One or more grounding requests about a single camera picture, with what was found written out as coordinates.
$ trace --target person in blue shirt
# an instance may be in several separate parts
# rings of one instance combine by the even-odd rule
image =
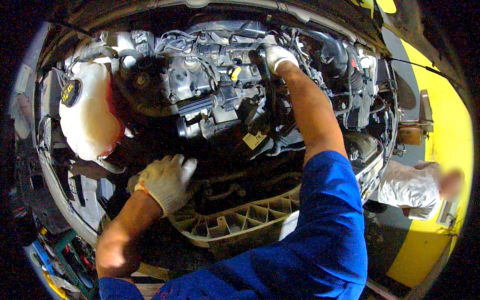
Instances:
[[[266,45],[272,72],[287,83],[305,141],[297,227],[283,240],[167,282],[159,299],[358,299],[367,279],[360,193],[328,99],[292,53]],[[165,157],[142,171],[135,192],[100,236],[96,269],[103,300],[143,299],[130,274],[138,240],[159,217],[185,204],[196,167]]]

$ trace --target work glove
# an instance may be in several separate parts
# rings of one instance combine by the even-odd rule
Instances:
[[[276,69],[278,65],[283,62],[283,61],[291,61],[293,62],[297,67],[299,66],[299,62],[287,49],[279,46],[279,45],[272,45],[269,43],[264,43],[264,48],[265,48],[265,55],[267,58],[267,63],[268,67],[270,70],[276,74]]]
[[[197,160],[185,158],[181,154],[165,156],[148,165],[140,173],[135,191],[143,190],[152,196],[163,209],[163,216],[171,215],[186,203],[185,187],[197,168]]]

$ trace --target mechanic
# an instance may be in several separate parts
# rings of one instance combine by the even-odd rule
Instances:
[[[292,53],[265,45],[268,66],[290,91],[305,141],[305,176],[297,227],[283,240],[167,282],[153,299],[357,299],[367,278],[360,193],[328,99]],[[181,208],[196,167],[165,157],[140,174],[135,192],[96,248],[100,296],[143,299],[130,275],[138,241],[159,217]]]
[[[380,214],[388,206],[400,207],[411,220],[429,220],[442,206],[442,199],[457,202],[457,193],[465,183],[465,173],[454,168],[442,174],[439,164],[420,160],[414,166],[390,161],[378,190],[363,205],[365,210]]]

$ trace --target person in white shirt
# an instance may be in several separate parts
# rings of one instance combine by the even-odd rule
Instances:
[[[435,162],[419,161],[418,165],[410,167],[390,161],[378,190],[372,193],[364,208],[379,213],[378,207],[382,205],[378,203],[387,204],[402,208],[403,215],[409,219],[431,219],[441,207],[442,199],[457,201],[456,195],[465,182],[462,169],[441,174],[438,166]]]

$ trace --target coolant reservoir cap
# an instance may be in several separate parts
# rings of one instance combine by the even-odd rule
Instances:
[[[68,108],[77,103],[80,94],[80,80],[70,79],[61,91],[61,103]]]

